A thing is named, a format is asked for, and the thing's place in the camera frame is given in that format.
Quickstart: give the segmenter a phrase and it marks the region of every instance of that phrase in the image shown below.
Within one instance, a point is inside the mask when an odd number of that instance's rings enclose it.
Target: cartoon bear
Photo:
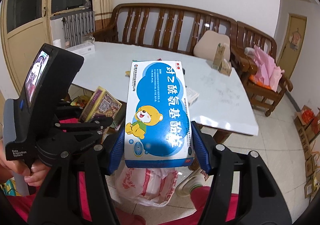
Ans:
[[[134,117],[137,121],[132,124],[127,123],[125,126],[125,132],[127,134],[133,134],[135,137],[140,139],[144,139],[147,126],[154,126],[163,119],[163,115],[160,114],[155,107],[149,105],[138,108]]]

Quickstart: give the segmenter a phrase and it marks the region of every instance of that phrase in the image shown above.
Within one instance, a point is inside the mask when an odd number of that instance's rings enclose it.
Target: white plastic bag with red print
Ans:
[[[115,172],[119,194],[145,206],[163,207],[170,201],[176,186],[175,168],[127,168],[124,161]]]

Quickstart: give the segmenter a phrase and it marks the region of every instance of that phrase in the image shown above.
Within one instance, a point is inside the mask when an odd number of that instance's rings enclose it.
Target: radiator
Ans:
[[[81,44],[81,36],[95,31],[94,11],[73,14],[62,19],[65,42],[70,46]]]

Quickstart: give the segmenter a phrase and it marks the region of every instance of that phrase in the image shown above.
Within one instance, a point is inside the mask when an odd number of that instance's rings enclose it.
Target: metal screw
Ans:
[[[216,149],[219,150],[219,151],[223,151],[225,149],[225,146],[221,145],[221,144],[218,144],[218,145],[216,145]]]
[[[250,152],[250,155],[254,158],[258,157],[259,156],[259,153],[257,151],[251,151]]]
[[[68,155],[69,155],[69,153],[67,151],[63,151],[60,156],[62,158],[66,158]]]
[[[93,149],[95,150],[95,151],[100,151],[101,149],[103,149],[103,146],[102,145],[95,145],[94,147],[93,147]]]

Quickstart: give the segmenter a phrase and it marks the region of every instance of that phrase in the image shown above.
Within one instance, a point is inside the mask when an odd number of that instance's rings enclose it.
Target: blue and white box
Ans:
[[[129,168],[179,167],[193,162],[181,62],[132,62],[124,159]]]

